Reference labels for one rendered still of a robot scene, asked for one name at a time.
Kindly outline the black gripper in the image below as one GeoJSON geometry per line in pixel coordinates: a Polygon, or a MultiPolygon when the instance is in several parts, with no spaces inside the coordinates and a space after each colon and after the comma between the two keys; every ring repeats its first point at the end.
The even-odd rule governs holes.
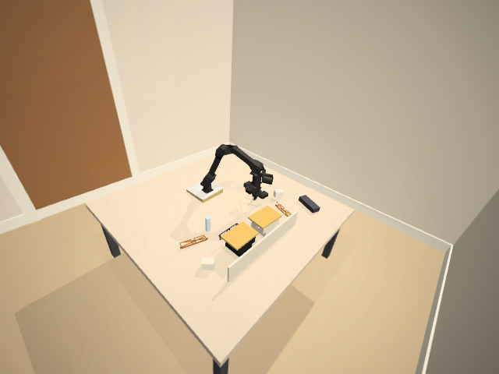
{"type": "Polygon", "coordinates": [[[261,199],[264,199],[266,197],[268,197],[268,193],[265,192],[265,191],[262,191],[261,190],[261,187],[260,187],[260,184],[262,184],[262,182],[259,182],[259,183],[255,183],[253,181],[248,181],[248,182],[245,182],[243,184],[243,187],[247,187],[248,185],[250,184],[253,184],[255,186],[257,186],[257,192],[255,192],[254,194],[252,194],[252,196],[254,197],[254,200],[256,200],[256,198],[259,196],[261,199]],[[262,192],[261,192],[262,191],[262,192]]]}

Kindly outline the beige long flat panel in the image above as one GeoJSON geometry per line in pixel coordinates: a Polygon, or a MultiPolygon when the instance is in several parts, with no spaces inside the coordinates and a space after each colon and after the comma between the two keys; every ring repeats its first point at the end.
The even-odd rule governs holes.
{"type": "Polygon", "coordinates": [[[228,266],[228,278],[229,282],[233,277],[235,277],[239,272],[241,272],[246,266],[248,266],[252,261],[254,261],[265,249],[267,249],[271,244],[273,244],[278,238],[280,238],[289,228],[291,228],[296,223],[298,210],[289,216],[286,220],[280,223],[274,230],[268,233],[265,237],[258,241],[253,247],[242,254],[236,261],[228,266]]]}

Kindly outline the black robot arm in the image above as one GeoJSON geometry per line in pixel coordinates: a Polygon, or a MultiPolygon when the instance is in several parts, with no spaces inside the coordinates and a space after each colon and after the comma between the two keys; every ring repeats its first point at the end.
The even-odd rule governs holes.
{"type": "MultiPolygon", "coordinates": [[[[215,172],[218,168],[218,165],[220,164],[220,161],[224,155],[229,155],[232,153],[249,165],[250,169],[252,170],[250,174],[253,175],[253,182],[259,183],[262,181],[263,183],[272,185],[274,176],[272,174],[266,173],[264,165],[260,161],[254,160],[252,157],[250,157],[245,152],[240,150],[236,145],[233,146],[233,145],[221,144],[216,149],[215,159],[213,164],[211,165],[209,172],[206,174],[206,176],[203,178],[203,181],[200,183],[203,186],[203,189],[201,189],[203,192],[207,194],[209,192],[214,191],[211,188],[211,183],[213,182],[213,180],[215,180],[215,177],[217,176],[215,172]]],[[[245,187],[245,190],[248,194],[254,194],[255,192],[257,192],[257,186],[251,183],[250,185],[245,187]]]]}

